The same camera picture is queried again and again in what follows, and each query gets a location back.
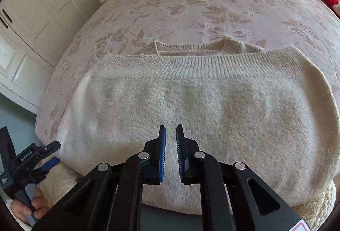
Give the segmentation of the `cream knit sweater black hearts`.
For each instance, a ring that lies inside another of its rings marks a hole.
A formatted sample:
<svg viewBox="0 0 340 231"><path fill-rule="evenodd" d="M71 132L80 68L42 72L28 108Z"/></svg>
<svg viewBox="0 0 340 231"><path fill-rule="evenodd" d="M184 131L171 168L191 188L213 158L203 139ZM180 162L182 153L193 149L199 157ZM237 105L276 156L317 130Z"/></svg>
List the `cream knit sweater black hearts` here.
<svg viewBox="0 0 340 231"><path fill-rule="evenodd" d="M197 214L199 188L183 186L176 127L218 161L243 161L286 203L309 202L333 183L339 113L323 73L297 48L269 51L230 37L160 41L139 55L106 55L83 76L56 139L81 175L115 165L167 129L164 182L143 201Z"/></svg>

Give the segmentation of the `cream fluffy sleeve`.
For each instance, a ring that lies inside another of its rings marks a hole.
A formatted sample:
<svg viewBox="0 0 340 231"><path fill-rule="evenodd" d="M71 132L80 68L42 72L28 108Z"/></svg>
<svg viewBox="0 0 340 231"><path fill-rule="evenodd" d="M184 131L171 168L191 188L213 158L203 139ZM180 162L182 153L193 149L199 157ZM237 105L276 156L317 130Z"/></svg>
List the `cream fluffy sleeve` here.
<svg viewBox="0 0 340 231"><path fill-rule="evenodd" d="M43 191L49 208L61 200L82 178L83 175L68 167L64 162L53 167L39 184L39 189Z"/></svg>

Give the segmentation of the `pink floral bed blanket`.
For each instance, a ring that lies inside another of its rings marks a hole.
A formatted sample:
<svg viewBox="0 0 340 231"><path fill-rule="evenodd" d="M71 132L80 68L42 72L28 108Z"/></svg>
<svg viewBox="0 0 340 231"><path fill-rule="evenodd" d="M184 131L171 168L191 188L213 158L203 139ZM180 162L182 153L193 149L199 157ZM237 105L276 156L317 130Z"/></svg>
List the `pink floral bed blanket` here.
<svg viewBox="0 0 340 231"><path fill-rule="evenodd" d="M223 36L269 50L295 46L339 98L339 18L321 0L108 0L56 66L37 114L37 137L54 139L79 80L103 56L135 54L155 40L205 43Z"/></svg>

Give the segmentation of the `white wardrobe with red stickers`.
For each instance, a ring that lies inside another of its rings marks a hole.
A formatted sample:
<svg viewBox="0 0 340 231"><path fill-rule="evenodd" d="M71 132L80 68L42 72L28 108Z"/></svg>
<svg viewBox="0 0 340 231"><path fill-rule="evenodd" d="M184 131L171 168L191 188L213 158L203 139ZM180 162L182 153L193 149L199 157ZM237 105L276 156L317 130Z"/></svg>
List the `white wardrobe with red stickers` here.
<svg viewBox="0 0 340 231"><path fill-rule="evenodd" d="M37 113L51 75L100 0L1 0L1 93Z"/></svg>

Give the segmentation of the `red cushion on windowsill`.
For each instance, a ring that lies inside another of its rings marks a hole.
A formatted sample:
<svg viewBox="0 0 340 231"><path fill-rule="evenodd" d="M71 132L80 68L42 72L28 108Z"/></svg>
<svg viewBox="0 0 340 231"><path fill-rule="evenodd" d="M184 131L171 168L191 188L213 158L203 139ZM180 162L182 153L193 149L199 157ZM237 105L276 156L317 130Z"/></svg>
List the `red cushion on windowsill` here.
<svg viewBox="0 0 340 231"><path fill-rule="evenodd" d="M321 0L334 14L340 17L340 2L339 0Z"/></svg>

